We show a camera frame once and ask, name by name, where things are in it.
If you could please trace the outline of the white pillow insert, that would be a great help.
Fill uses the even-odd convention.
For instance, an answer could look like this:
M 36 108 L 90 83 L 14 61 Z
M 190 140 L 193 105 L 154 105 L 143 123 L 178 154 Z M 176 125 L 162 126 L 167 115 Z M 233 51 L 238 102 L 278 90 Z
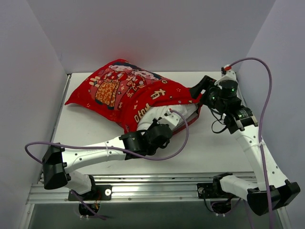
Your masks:
M 158 124 L 168 124 L 170 129 L 180 131 L 185 128 L 184 119 L 190 124 L 198 117 L 197 104 L 178 104 L 152 107 L 145 113 L 137 125 L 137 130 L 147 130 L 156 119 Z

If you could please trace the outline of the red printed pillowcase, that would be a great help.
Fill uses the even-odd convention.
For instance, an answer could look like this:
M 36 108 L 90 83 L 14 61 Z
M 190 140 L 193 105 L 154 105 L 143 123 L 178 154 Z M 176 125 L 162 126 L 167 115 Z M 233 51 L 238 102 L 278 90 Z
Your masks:
M 189 88 L 117 59 L 88 76 L 66 104 L 77 104 L 117 123 L 125 133 L 147 129 L 168 109 L 181 113 L 188 124 L 198 119 L 201 106 Z

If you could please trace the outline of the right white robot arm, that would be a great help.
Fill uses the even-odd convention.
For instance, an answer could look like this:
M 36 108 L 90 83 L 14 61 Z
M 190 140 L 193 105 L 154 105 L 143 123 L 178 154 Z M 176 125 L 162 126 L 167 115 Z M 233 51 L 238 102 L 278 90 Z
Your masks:
M 224 125 L 239 143 L 255 174 L 256 183 L 223 173 L 213 177 L 212 192 L 217 197 L 233 194 L 245 199 L 258 216 L 287 206 L 299 193 L 297 182 L 290 182 L 273 159 L 268 147 L 259 137 L 259 123 L 252 110 L 242 105 L 237 96 L 238 82 L 231 79 L 219 83 L 209 77 L 190 89 L 192 98 L 201 105 L 216 110 Z

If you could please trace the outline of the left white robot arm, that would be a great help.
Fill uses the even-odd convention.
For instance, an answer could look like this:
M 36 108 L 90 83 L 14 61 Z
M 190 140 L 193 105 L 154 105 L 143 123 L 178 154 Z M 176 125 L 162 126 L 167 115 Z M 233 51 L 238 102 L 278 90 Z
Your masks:
M 89 146 L 61 146 L 52 144 L 42 159 L 44 188 L 66 187 L 85 200 L 96 195 L 95 181 L 78 169 L 108 161 L 134 158 L 148 159 L 158 148 L 166 148 L 175 125 L 165 118 L 154 119 L 146 130 L 129 132 L 112 140 Z

